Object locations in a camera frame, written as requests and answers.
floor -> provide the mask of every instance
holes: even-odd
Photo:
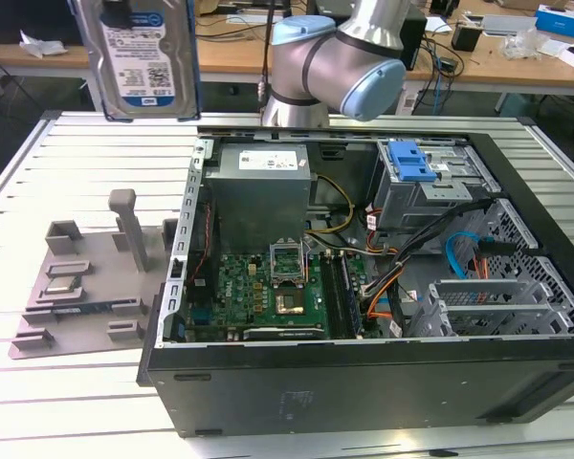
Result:
[[[29,77],[18,79],[26,92],[44,109],[91,110],[92,105],[80,90],[81,81],[71,78]],[[28,137],[41,110],[7,77],[1,83],[5,94],[0,98],[0,172]],[[257,109],[255,85],[233,86],[224,83],[205,83],[203,88],[205,111],[254,112]],[[495,117],[498,94],[455,92],[447,101],[442,115]],[[572,129],[574,105],[569,98],[516,96],[505,104],[505,114],[512,116],[516,107],[528,111],[544,132],[570,157],[574,157]],[[432,102],[428,96],[425,102]],[[417,115],[431,115],[430,105],[421,105]]]

chip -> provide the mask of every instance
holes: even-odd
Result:
[[[280,316],[304,314],[304,291],[301,289],[276,289],[276,313]]]

blue label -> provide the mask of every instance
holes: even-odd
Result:
[[[174,101],[174,96],[163,96],[160,98],[143,97],[143,98],[123,98],[127,103],[134,107],[166,107]]]
[[[130,18],[138,27],[161,27],[164,25],[164,18],[157,12],[135,12]]]

hard drive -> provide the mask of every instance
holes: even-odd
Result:
[[[70,1],[106,118],[199,118],[193,1]]]

blue box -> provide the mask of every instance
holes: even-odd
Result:
[[[554,11],[540,5],[536,11],[536,29],[574,37],[574,11]]]

